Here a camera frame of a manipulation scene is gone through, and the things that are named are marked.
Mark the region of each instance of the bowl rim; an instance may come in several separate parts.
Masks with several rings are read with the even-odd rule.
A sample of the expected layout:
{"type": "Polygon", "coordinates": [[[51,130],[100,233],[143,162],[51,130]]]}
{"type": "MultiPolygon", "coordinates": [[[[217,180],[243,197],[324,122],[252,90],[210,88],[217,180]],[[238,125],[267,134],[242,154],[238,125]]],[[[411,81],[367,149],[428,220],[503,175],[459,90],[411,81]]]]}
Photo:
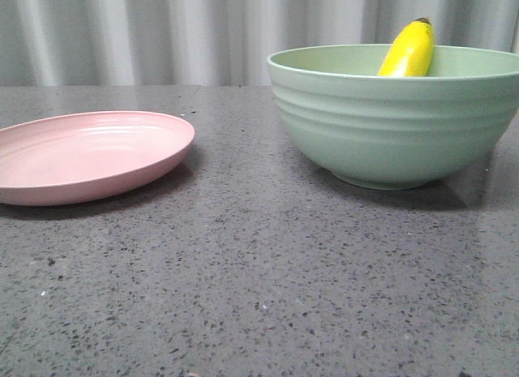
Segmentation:
{"type": "MultiPolygon", "coordinates": [[[[328,48],[341,48],[341,47],[359,47],[359,46],[383,46],[389,48],[391,44],[389,43],[358,43],[358,44],[345,44],[345,45],[316,45],[316,46],[307,46],[307,47],[298,47],[295,49],[286,49],[277,51],[275,53],[269,54],[267,56],[267,64],[269,66],[276,67],[278,69],[282,70],[288,70],[293,71],[296,73],[301,74],[307,74],[307,75],[318,75],[322,77],[333,77],[333,78],[355,78],[355,79],[377,79],[381,81],[410,81],[410,82],[430,82],[430,81],[460,81],[460,80],[475,80],[475,79],[498,79],[498,78],[506,78],[506,77],[513,77],[513,76],[519,76],[519,70],[517,71],[508,71],[504,73],[497,73],[494,75],[463,75],[463,76],[408,76],[408,77],[392,77],[392,76],[384,76],[384,75],[350,75],[346,73],[333,73],[331,71],[310,71],[308,69],[301,69],[293,66],[287,66],[287,65],[281,65],[280,63],[276,63],[273,61],[273,59],[281,54],[287,54],[292,53],[299,50],[311,50],[311,49],[328,49],[328,48]]],[[[469,47],[469,46],[451,46],[451,45],[435,45],[435,49],[459,49],[459,50],[470,50],[470,51],[477,51],[482,53],[489,53],[494,55],[505,55],[509,57],[515,57],[517,60],[519,60],[519,54],[502,51],[502,50],[496,50],[496,49],[481,49],[477,47],[469,47]]]]}

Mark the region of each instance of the green bowl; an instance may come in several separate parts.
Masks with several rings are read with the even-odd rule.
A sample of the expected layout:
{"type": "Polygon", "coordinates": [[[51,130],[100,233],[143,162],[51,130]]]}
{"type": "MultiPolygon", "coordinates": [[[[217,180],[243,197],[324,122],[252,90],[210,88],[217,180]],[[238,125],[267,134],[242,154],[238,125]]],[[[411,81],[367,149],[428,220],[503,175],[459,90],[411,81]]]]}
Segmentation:
{"type": "Polygon", "coordinates": [[[389,45],[292,49],[267,58],[281,120],[341,180],[398,190],[490,151],[519,107],[519,55],[436,46],[426,77],[376,73],[389,45]]]}

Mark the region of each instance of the bowl base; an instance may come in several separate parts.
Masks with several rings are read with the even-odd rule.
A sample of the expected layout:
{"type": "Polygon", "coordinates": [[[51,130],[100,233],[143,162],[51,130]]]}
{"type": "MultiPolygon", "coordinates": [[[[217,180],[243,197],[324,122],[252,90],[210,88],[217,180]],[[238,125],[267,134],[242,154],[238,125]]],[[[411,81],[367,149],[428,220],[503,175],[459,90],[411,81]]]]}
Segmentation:
{"type": "Polygon", "coordinates": [[[339,178],[340,180],[344,182],[348,182],[349,184],[361,186],[362,188],[370,188],[370,189],[376,189],[379,191],[403,191],[405,189],[411,189],[415,188],[417,186],[424,185],[428,183],[428,181],[421,181],[421,182],[372,182],[372,181],[364,181],[364,180],[358,180],[356,178],[350,178],[345,176],[344,174],[339,174],[332,172],[332,174],[339,178]]]}

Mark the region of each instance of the curtain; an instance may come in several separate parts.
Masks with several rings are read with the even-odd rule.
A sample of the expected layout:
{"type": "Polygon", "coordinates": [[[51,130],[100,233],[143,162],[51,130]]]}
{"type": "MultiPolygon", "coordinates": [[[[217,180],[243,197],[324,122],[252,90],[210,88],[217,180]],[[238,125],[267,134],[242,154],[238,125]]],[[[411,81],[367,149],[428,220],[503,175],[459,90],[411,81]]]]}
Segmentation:
{"type": "Polygon", "coordinates": [[[519,53],[519,0],[0,0],[0,85],[267,85],[270,53],[425,16],[438,45],[519,53]]]}

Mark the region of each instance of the countertop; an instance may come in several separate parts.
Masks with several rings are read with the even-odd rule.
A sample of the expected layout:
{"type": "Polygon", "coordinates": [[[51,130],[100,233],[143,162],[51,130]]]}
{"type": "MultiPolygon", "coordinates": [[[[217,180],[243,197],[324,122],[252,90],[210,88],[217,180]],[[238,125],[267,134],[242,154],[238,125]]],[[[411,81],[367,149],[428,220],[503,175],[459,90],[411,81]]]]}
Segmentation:
{"type": "Polygon", "coordinates": [[[303,156],[269,87],[0,88],[0,127],[114,109],[193,147],[112,198],[0,204],[0,375],[519,375],[519,119],[374,191],[303,156]]]}

